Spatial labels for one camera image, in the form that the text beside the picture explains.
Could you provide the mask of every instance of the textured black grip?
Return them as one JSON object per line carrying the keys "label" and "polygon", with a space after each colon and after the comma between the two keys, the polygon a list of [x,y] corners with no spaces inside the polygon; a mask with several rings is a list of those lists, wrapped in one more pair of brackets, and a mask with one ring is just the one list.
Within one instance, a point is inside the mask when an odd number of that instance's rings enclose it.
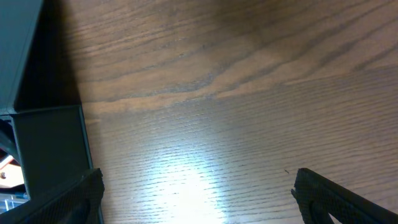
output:
{"label": "textured black grip", "polygon": [[306,224],[333,223],[329,214],[341,223],[398,223],[398,215],[303,168],[297,172],[292,190]]}
{"label": "textured black grip", "polygon": [[0,215],[0,223],[98,223],[102,173],[87,170],[64,184]]}

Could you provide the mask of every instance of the dark gray panel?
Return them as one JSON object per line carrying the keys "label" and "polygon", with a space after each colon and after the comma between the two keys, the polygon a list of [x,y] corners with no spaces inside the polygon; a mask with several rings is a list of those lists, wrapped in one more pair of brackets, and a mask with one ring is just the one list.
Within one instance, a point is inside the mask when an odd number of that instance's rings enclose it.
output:
{"label": "dark gray panel", "polygon": [[92,168],[80,106],[14,116],[14,128],[31,199]]}
{"label": "dark gray panel", "polygon": [[0,1],[0,114],[17,96],[42,0]]}

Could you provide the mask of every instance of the tabletop surface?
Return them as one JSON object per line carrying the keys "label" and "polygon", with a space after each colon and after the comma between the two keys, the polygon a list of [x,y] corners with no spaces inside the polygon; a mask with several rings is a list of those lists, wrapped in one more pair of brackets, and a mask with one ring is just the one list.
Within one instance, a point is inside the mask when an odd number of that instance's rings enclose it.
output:
{"label": "tabletop surface", "polygon": [[63,1],[105,223],[302,223],[307,167],[398,212],[398,2]]}

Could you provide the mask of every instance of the wooden table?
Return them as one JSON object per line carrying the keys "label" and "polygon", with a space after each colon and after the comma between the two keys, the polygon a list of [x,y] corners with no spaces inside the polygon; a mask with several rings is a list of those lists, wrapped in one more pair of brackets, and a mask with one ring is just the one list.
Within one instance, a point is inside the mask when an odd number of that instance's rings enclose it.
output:
{"label": "wooden table", "polygon": [[301,167],[398,212],[398,1],[63,11],[106,223],[300,223]]}

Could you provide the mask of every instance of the wood grain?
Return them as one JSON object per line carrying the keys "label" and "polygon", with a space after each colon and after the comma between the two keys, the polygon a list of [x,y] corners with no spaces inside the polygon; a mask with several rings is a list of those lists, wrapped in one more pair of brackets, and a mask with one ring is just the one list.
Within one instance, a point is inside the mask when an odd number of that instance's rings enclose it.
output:
{"label": "wood grain", "polygon": [[398,212],[397,1],[64,10],[106,223],[300,223],[301,167]]}

